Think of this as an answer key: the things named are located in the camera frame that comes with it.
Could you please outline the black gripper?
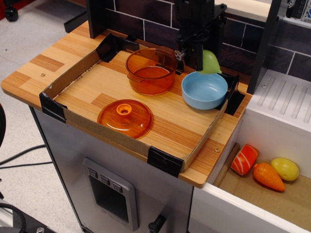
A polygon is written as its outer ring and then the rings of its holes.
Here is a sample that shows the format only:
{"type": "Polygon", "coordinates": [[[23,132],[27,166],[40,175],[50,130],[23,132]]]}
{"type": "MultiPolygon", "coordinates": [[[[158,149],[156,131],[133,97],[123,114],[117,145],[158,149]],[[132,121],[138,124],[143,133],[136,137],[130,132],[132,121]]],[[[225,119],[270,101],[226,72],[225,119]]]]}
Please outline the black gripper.
{"type": "Polygon", "coordinates": [[[213,0],[176,0],[175,16],[180,24],[176,41],[180,49],[186,49],[185,65],[203,70],[203,48],[210,49],[218,58],[223,44],[227,21],[227,5],[213,0]]]}

